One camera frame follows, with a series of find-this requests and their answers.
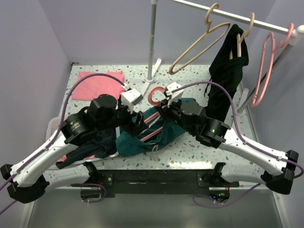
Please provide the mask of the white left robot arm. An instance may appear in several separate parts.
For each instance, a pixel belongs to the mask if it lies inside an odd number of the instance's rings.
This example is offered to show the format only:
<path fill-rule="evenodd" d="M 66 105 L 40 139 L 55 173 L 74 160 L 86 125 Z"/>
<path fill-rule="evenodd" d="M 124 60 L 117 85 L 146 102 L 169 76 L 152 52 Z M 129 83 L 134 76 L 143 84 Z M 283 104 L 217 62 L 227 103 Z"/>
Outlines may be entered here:
<path fill-rule="evenodd" d="M 70 184 L 94 186 L 98 171 L 92 162 L 73 168 L 50 171 L 58 159 L 96 137 L 98 131 L 122 127 L 132 135 L 147 128 L 143 113 L 133 108 L 143 96 L 135 90 L 123 92 L 119 99 L 100 95 L 89 106 L 71 114 L 57 131 L 30 156 L 15 165 L 5 164 L 0 172 L 8 181 L 9 196 L 21 203 L 40 198 L 47 190 Z"/>

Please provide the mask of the green shorts with drawstring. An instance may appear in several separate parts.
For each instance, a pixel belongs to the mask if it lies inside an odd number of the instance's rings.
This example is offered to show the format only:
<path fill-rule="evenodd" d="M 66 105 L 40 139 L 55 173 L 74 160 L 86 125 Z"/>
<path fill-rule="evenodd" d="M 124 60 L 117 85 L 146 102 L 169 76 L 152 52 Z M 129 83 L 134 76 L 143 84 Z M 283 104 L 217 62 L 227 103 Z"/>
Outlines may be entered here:
<path fill-rule="evenodd" d="M 174 122 L 165 122 L 161 116 L 150 122 L 152 122 L 152 132 L 142 140 L 121 130 L 120 136 L 116 139 L 117 152 L 123 156 L 155 152 L 164 149 L 186 132 Z"/>

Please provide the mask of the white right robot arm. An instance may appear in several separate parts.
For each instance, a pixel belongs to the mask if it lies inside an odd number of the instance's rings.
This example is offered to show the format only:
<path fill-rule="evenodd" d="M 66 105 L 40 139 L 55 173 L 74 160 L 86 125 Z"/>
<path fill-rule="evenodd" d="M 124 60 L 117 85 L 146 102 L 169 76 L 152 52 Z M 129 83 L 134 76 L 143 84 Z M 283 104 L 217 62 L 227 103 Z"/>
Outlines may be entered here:
<path fill-rule="evenodd" d="M 211 178 L 214 185 L 221 187 L 227 182 L 252 182 L 280 194 L 290 194 L 299 158 L 297 152 L 271 149 L 238 135 L 236 128 L 207 117 L 204 107 L 195 100 L 179 100 L 168 105 L 168 100 L 164 99 L 156 110 L 165 121 L 176 123 L 201 144 L 231 152 L 257 165 L 254 168 L 217 164 Z"/>

